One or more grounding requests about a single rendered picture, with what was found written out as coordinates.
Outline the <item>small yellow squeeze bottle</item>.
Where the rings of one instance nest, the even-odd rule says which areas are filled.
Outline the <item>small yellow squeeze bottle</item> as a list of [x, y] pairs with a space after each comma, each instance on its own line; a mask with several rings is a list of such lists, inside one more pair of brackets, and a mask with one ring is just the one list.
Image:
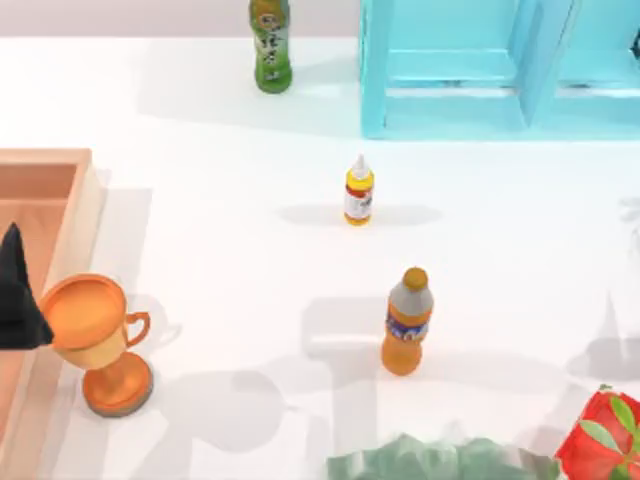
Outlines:
[[370, 220], [374, 185], [374, 173], [360, 154], [346, 173], [343, 215], [348, 223], [360, 226]]

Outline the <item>orange soda bottle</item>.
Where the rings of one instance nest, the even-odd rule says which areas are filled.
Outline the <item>orange soda bottle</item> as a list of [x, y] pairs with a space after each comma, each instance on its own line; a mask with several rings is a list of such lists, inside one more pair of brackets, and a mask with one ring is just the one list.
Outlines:
[[406, 376], [419, 366], [433, 307], [426, 271], [409, 268], [388, 297], [381, 360], [392, 374]]

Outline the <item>green bottle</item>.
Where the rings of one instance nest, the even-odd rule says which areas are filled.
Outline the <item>green bottle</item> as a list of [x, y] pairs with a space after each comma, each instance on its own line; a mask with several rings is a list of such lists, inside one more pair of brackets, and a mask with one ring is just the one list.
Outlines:
[[282, 93], [293, 78], [288, 49], [289, 1], [250, 0], [248, 12], [254, 37], [256, 85], [265, 93]]

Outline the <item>light blue rack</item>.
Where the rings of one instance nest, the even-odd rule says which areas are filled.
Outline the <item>light blue rack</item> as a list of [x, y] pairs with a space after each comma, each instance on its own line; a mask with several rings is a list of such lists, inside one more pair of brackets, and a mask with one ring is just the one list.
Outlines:
[[640, 140], [640, 0], [360, 0], [360, 127]]

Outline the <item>orange trophy cup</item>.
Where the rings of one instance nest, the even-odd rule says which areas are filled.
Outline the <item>orange trophy cup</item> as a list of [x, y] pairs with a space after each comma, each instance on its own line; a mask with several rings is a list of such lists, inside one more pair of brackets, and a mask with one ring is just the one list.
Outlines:
[[82, 392], [103, 417], [138, 410], [153, 389], [149, 364], [131, 348], [150, 331], [147, 312], [130, 313], [123, 289], [99, 274], [78, 274], [52, 287], [40, 310], [53, 331], [53, 349], [85, 371]]

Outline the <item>green leafy plant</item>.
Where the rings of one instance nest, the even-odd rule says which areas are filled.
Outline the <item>green leafy plant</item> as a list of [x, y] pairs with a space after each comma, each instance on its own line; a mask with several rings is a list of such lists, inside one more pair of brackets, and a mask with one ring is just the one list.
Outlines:
[[331, 457], [326, 480], [568, 480], [559, 462], [487, 438], [460, 444], [408, 434], [373, 449]]

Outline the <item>salmon shallow box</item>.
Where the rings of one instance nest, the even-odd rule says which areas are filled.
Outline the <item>salmon shallow box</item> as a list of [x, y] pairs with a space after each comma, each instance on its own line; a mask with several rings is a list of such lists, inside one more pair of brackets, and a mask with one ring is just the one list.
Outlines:
[[[36, 298], [89, 268], [104, 197], [87, 148], [0, 148], [0, 239], [18, 225]], [[49, 347], [0, 353], [0, 466], [37, 460], [61, 368]]]

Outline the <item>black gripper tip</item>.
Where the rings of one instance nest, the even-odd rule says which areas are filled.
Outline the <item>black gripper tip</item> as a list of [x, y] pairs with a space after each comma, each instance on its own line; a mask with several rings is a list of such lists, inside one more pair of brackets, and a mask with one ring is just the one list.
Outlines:
[[21, 231], [12, 222], [0, 243], [0, 350], [33, 350], [53, 339], [30, 286]]

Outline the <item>red flower plant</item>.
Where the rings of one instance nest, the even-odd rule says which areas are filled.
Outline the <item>red flower plant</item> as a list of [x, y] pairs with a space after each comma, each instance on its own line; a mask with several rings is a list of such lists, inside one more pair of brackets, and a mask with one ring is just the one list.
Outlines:
[[601, 385], [554, 455], [552, 480], [640, 480], [640, 401]]

